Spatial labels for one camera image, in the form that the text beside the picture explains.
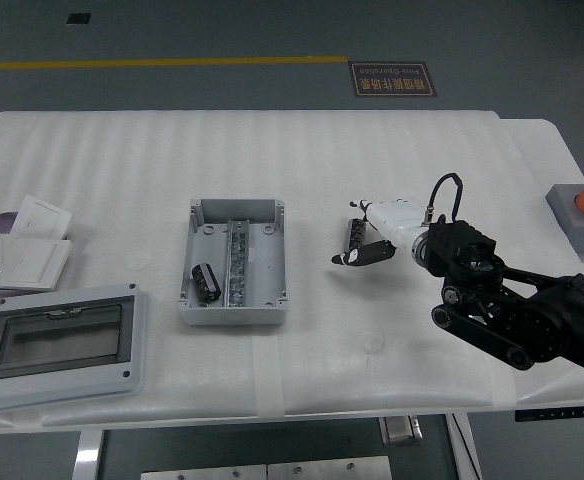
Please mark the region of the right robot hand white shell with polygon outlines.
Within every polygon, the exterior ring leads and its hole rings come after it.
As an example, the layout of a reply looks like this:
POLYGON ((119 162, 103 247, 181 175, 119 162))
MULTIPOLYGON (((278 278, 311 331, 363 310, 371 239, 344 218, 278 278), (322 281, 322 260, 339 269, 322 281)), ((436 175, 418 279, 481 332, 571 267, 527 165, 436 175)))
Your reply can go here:
POLYGON ((363 216, 348 221, 345 250, 331 258, 335 265, 362 267, 391 259, 398 251, 407 252, 423 266, 428 237, 425 214, 413 203, 361 200, 363 216))

